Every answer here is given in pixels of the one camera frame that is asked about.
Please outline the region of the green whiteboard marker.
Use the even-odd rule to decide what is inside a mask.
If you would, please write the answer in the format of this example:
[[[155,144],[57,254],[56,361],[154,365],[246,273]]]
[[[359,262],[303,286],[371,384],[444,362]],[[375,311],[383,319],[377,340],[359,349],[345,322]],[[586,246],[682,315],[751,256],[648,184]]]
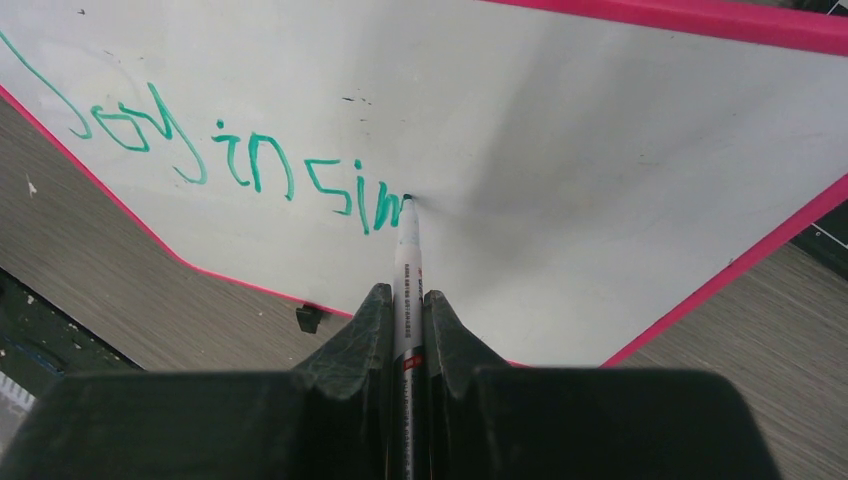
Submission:
[[[428,438],[428,381],[423,341],[422,255],[413,196],[401,200],[393,294],[391,479],[431,477]]]

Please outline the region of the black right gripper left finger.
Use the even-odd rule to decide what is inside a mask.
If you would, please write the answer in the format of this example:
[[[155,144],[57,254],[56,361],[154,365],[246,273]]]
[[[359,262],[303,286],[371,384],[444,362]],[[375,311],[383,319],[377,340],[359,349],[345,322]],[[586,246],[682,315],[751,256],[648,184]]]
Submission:
[[[54,384],[5,479],[381,479],[392,293],[280,371],[78,374]]]

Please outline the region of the pink framed whiteboard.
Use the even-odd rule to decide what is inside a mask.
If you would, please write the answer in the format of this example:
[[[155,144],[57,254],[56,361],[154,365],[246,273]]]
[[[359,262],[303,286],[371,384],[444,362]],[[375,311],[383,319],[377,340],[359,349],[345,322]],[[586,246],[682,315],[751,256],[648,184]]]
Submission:
[[[5,1],[1,93],[168,253],[530,365],[632,350],[847,196],[847,20],[728,1]]]

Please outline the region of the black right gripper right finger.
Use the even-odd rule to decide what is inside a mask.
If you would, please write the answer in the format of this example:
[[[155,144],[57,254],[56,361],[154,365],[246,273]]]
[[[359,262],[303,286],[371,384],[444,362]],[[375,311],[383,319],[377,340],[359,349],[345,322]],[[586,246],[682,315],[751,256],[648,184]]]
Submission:
[[[446,296],[423,310],[437,479],[777,479],[726,378],[658,368],[515,367]]]

